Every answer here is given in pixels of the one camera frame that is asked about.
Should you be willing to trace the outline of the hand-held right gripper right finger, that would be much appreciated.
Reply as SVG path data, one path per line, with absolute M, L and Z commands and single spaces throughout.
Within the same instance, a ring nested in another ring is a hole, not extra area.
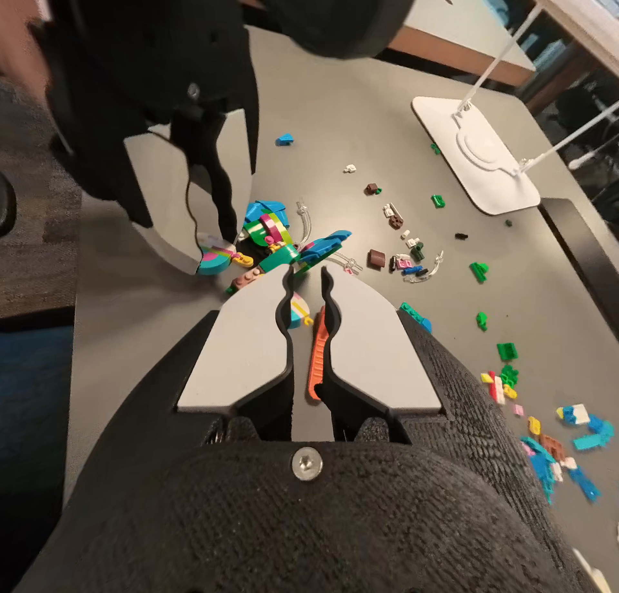
M 437 413 L 439 396 L 396 308 L 335 266 L 321 269 L 329 380 L 386 413 Z

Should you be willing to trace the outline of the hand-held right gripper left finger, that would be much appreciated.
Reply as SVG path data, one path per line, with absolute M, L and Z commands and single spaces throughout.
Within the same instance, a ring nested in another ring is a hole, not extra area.
M 221 307 L 177 403 L 179 412 L 231 413 L 292 369 L 293 267 L 281 265 Z

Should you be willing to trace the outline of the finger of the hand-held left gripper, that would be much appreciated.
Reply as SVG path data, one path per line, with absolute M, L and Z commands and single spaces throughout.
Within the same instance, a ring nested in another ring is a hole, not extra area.
M 157 133 L 124 140 L 151 226 L 133 227 L 167 264 L 190 276 L 197 273 L 202 250 L 189 204 L 190 174 L 183 151 Z
M 252 192 L 252 166 L 243 109 L 178 111 L 172 142 L 185 154 L 188 201 L 198 236 L 236 243 Z

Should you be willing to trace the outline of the teal pink lego wing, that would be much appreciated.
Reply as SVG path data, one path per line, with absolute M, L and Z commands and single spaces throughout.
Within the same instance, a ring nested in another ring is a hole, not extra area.
M 218 236 L 199 232 L 196 236 L 202 258 L 197 275 L 211 276 L 225 271 L 236 254 L 236 246 Z

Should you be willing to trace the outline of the colourful lego butterfly model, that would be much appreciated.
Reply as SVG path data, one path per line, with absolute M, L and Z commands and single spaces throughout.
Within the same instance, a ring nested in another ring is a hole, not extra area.
M 235 295 L 279 266 L 292 266 L 297 277 L 304 275 L 338 253 L 352 235 L 351 231 L 340 229 L 313 240 L 311 216 L 304 201 L 297 202 L 297 214 L 303 226 L 300 241 L 292 239 L 283 203 L 255 201 L 249 205 L 238 244 L 249 244 L 254 252 L 253 262 L 231 281 L 226 294 Z

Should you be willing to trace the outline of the small teal yellow lego wing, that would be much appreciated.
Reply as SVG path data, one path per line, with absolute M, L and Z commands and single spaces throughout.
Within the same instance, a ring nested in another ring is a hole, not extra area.
M 300 326 L 313 326 L 314 320 L 309 306 L 298 292 L 293 293 L 290 301 L 290 312 L 290 330 Z

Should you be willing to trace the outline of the scattered small lego pieces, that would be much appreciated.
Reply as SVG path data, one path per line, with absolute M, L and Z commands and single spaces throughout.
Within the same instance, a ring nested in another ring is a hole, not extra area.
M 279 136 L 276 140 L 275 140 L 275 144 L 276 146 L 291 146 L 293 144 L 294 138 L 290 133 L 286 133 L 283 134 L 282 136 Z M 438 146 L 433 142 L 431 144 L 431 148 L 433 149 L 433 152 L 436 155 L 440 155 L 441 151 L 438 148 Z M 345 173 L 352 173 L 356 171 L 356 168 L 354 165 L 350 164 L 347 165 L 344 168 L 344 172 Z M 370 195 L 378 195 L 379 193 L 381 193 L 382 189 L 381 188 L 375 188 L 375 189 L 371 189 L 369 188 L 369 194 Z M 436 206 L 441 206 L 443 207 L 445 205 L 445 202 L 442 201 L 443 198 L 441 196 L 438 195 L 433 195 L 431 197 L 431 199 L 433 200 L 433 203 Z M 304 249 L 305 246 L 309 246 L 311 243 L 309 243 L 308 239 L 309 236 L 311 235 L 311 218 L 309 215 L 309 211 L 307 206 L 305 205 L 305 203 L 301 200 L 297 203 L 297 212 L 298 214 L 301 216 L 301 219 L 303 221 L 303 230 L 304 230 L 304 237 L 303 240 L 300 241 L 298 243 L 299 247 L 301 249 Z M 394 226 L 396 226 L 396 229 L 399 229 L 399 227 L 401 227 L 401 225 L 398 223 L 399 222 L 399 215 L 397 214 L 396 210 L 394 209 L 392 204 L 388 204 L 385 207 L 385 213 L 389 214 L 391 217 L 389 218 L 389 223 L 390 225 L 393 224 Z M 406 236 L 408 234 L 408 231 L 403 232 L 401 235 L 402 240 L 406 239 Z M 458 240 L 465 240 L 467 238 L 466 234 L 463 233 L 456 233 L 455 234 L 456 239 Z M 422 243 L 419 241 L 419 239 L 415 240 L 413 238 L 409 238 L 407 241 L 407 247 L 409 249 L 414 249 L 415 251 L 417 251 L 417 254 L 414 255 L 418 257 L 418 262 L 422 261 L 423 258 L 421 257 L 421 251 L 422 251 Z M 434 270 L 432 270 L 432 272 L 428 272 L 428 269 L 424 269 L 424 267 L 420 264 L 417 265 L 413 265 L 413 262 L 411 262 L 411 260 L 409 259 L 411 258 L 411 256 L 408 255 L 394 255 L 391 258 L 391 262 L 390 262 L 390 269 L 391 271 L 395 270 L 399 270 L 403 275 L 405 276 L 412 276 L 412 279 L 409 278 L 411 283 L 417 283 L 417 282 L 422 282 L 422 280 L 427 280 L 429 279 L 430 275 L 433 275 L 439 265 L 442 263 L 443 261 L 443 253 L 441 253 L 435 260 L 435 268 Z M 352 259 L 349 261 L 349 266 L 345 267 L 345 271 L 346 272 L 353 272 L 351 271 L 351 269 L 354 267 L 358 267 L 359 270 L 361 270 L 361 267 L 357 264 L 357 266 L 355 266 L 355 264 L 353 264 L 354 261 L 352 261 Z M 486 269 L 482 274 L 484 274 L 485 272 L 487 272 L 487 268 L 486 266 L 484 266 L 481 263 L 474 263 L 473 266 L 475 268 L 479 267 L 480 269 L 483 267 L 482 271 L 484 271 L 484 269 Z M 421 319 L 422 322 L 420 324 L 422 324 L 422 326 L 428 326 L 429 322 L 426 319 Z M 477 326 L 484 332 L 486 332 L 488 329 L 488 325 L 487 322 L 488 321 L 488 317 L 487 315 L 481 311 L 478 312 L 477 316 L 476 316 L 476 322 L 477 322 Z

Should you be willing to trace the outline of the cluster of colourful lego bricks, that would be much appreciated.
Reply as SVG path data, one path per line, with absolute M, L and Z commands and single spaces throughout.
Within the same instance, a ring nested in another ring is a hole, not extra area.
M 480 379 L 482 384 L 487 386 L 488 394 L 497 405 L 510 405 L 515 417 L 526 420 L 527 433 L 521 437 L 521 444 L 547 502 L 552 504 L 555 485 L 561 483 L 563 474 L 567 473 L 585 498 L 590 503 L 596 503 L 601 493 L 594 482 L 585 474 L 575 458 L 566 452 L 560 441 L 543 432 L 541 421 L 534 416 L 527 417 L 522 405 L 518 403 L 516 387 L 519 385 L 519 370 L 512 364 L 519 357 L 515 344 L 500 342 L 496 348 L 503 363 L 500 371 L 482 373 Z M 605 448 L 615 437 L 614 425 L 589 413 L 582 403 L 559 407 L 556 416 L 568 427 L 585 430 L 584 434 L 572 441 L 573 450 L 578 453 Z

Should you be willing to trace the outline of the person's left hand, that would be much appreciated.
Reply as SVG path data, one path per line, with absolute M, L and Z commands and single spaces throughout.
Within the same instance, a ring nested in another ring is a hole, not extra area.
M 48 80 L 48 67 L 29 30 L 45 16 L 42 0 L 1 0 L 1 75 L 24 87 Z

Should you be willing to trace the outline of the orange brick separator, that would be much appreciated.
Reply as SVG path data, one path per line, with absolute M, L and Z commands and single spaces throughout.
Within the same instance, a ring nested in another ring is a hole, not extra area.
M 324 374 L 324 350 L 329 339 L 329 331 L 326 326 L 325 305 L 321 307 L 314 327 L 313 347 L 308 370 L 307 393 L 314 403 L 318 403 L 321 402 L 321 399 L 316 389 L 318 385 L 322 384 Z

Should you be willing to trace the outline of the grey table with wooden edge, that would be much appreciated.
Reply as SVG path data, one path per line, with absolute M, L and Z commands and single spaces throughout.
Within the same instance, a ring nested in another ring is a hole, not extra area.
M 376 59 L 474 84 L 510 40 L 487 0 L 415 0 Z

